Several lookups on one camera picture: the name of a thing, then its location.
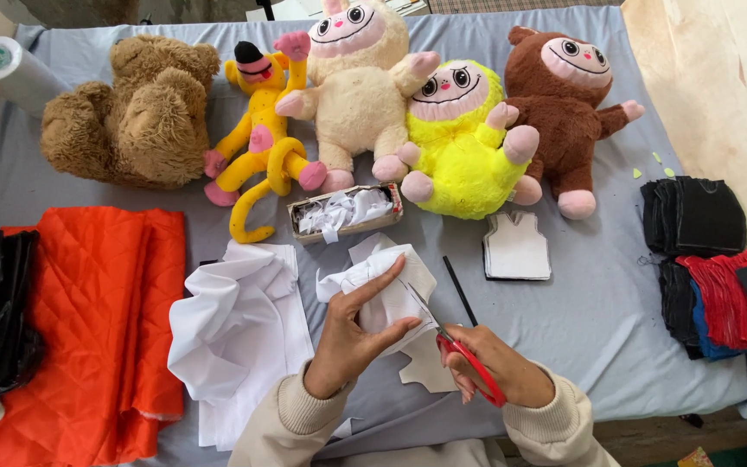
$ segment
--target plush toy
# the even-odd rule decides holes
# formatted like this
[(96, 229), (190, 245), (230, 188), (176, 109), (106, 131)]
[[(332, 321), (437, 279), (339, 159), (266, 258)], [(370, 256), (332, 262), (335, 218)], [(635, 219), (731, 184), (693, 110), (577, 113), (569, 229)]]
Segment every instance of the plush toy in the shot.
[(592, 44), (521, 26), (512, 28), (509, 43), (514, 48), (506, 62), (506, 103), (520, 111), (517, 125), (532, 125), (540, 133), (532, 164), (514, 187), (514, 202), (536, 203), (545, 177), (561, 214), (586, 218), (595, 210), (595, 142), (638, 119), (644, 107), (627, 101), (596, 111), (613, 75), (610, 62)]
[[(321, 162), (308, 162), (304, 145), (287, 136), (287, 117), (275, 113), (275, 103), (295, 89), (307, 86), (307, 54), (310, 37), (306, 32), (282, 35), (273, 43), (279, 52), (262, 54), (250, 42), (238, 42), (235, 59), (224, 63), (224, 74), (250, 96), (247, 111), (228, 136), (206, 153), (206, 174), (214, 180), (204, 188), (218, 206), (235, 206), (230, 234), (239, 243), (254, 243), (275, 232), (270, 226), (251, 232), (244, 222), (255, 202), (272, 189), (278, 196), (290, 193), (290, 178), (305, 190), (317, 189), (325, 181), (327, 168)], [(284, 75), (290, 70), (290, 79)], [(233, 158), (245, 144), (247, 152)], [(238, 190), (246, 179), (266, 171), (267, 178), (240, 197)]]
[(294, 90), (279, 115), (316, 121), (324, 193), (354, 186), (352, 157), (373, 151), (373, 175), (402, 180), (397, 151), (408, 142), (405, 100), (440, 64), (436, 52), (409, 51), (409, 29), (384, 0), (323, 0), (328, 17), (310, 29), (308, 76), (314, 88)]
[(409, 102), (411, 143), (399, 153), (412, 168), (402, 181), (405, 198), (460, 218), (483, 218), (503, 205), (538, 147), (538, 132), (520, 125), (507, 133), (518, 111), (502, 100), (500, 77), (476, 61), (437, 69)]
[(54, 169), (119, 186), (177, 188), (203, 174), (215, 48), (141, 34), (109, 53), (114, 87), (81, 84), (45, 107), (40, 148)]

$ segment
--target scissor handle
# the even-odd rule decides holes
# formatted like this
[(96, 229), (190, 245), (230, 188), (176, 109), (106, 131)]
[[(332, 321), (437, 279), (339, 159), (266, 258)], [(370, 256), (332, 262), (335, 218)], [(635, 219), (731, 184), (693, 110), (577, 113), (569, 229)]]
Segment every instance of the scissor handle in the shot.
[(491, 394), (486, 394), (483, 389), (477, 387), (477, 390), (479, 390), (480, 393), (483, 394), (483, 397), (485, 397), (485, 399), (491, 402), (495, 407), (503, 407), (506, 405), (506, 396), (503, 395), (501, 387), (497, 386), (497, 381), (495, 381), (495, 378), (493, 378), (492, 375), (489, 374), (489, 371), (485, 368), (485, 366), (480, 363), (480, 360), (477, 360), (477, 357), (474, 356), (474, 354), (470, 352), (465, 345), (462, 345), (457, 341), (449, 342), (445, 337), (439, 334), (437, 334), (437, 345), (444, 346), (449, 353), (457, 352), (462, 354), (466, 358), (466, 360), (469, 361), (469, 364), (474, 366), (475, 371), (477, 371), (477, 374), (480, 375), (485, 385), (489, 388), (489, 392), (491, 392)]

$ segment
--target red fabric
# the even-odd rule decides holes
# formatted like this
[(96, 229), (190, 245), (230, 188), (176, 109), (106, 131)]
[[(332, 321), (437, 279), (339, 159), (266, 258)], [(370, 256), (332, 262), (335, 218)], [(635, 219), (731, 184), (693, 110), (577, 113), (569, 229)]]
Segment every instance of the red fabric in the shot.
[(169, 308), (183, 291), (182, 214), (51, 208), (36, 230), (26, 316), (47, 350), (36, 377), (2, 397), (0, 466), (155, 455), (158, 431), (183, 412), (166, 368)]
[(734, 272), (747, 266), (747, 250), (730, 258), (679, 256), (677, 262), (699, 285), (711, 342), (747, 350), (747, 293)]

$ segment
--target brown teddy bear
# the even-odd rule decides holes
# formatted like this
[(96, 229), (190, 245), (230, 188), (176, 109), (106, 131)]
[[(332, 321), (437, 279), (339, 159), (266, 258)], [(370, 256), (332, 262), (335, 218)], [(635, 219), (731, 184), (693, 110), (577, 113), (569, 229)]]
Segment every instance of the brown teddy bear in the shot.
[(610, 86), (610, 62), (592, 44), (560, 32), (515, 26), (514, 46), (504, 72), (505, 100), (520, 112), (515, 125), (531, 125), (540, 144), (514, 186), (514, 202), (533, 205), (541, 198), (541, 178), (564, 217), (586, 218), (595, 210), (593, 151), (603, 140), (644, 114), (636, 101), (596, 111)]
[(109, 53), (99, 81), (48, 102), (40, 147), (54, 169), (119, 186), (172, 189), (203, 174), (205, 110), (221, 67), (208, 44), (141, 34)]

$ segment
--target red scissors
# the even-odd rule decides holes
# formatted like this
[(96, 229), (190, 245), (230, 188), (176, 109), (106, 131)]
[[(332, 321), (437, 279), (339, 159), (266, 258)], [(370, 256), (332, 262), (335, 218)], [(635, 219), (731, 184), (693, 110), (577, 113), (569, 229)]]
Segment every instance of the red scissors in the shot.
[(449, 353), (457, 352), (462, 354), (466, 358), (466, 360), (468, 360), (469, 363), (474, 366), (475, 371), (477, 371), (477, 374), (480, 375), (481, 379), (483, 379), (483, 382), (485, 383), (486, 387), (489, 388), (489, 392), (491, 394), (486, 394), (483, 389), (479, 387), (477, 388), (477, 390), (479, 390), (481, 394), (483, 394), (483, 397), (491, 402), (493, 406), (503, 407), (506, 404), (506, 396), (503, 395), (501, 387), (497, 386), (497, 381), (495, 381), (495, 378), (492, 377), (485, 366), (483, 366), (483, 364), (480, 363), (479, 360), (477, 360), (477, 357), (474, 356), (474, 354), (469, 351), (469, 349), (467, 349), (465, 345), (462, 345), (460, 342), (457, 342), (453, 338), (451, 338), (451, 336), (446, 332), (446, 328), (440, 325), (439, 321), (434, 317), (434, 314), (431, 313), (431, 309), (428, 307), (428, 303), (425, 301), (425, 299), (422, 298), (422, 295), (417, 292), (417, 289), (414, 288), (413, 285), (409, 284), (409, 287), (411, 288), (411, 294), (420, 304), (420, 308), (422, 309), (422, 311), (428, 313), (434, 323), (437, 324), (437, 346), (442, 345), (447, 351), (449, 351)]

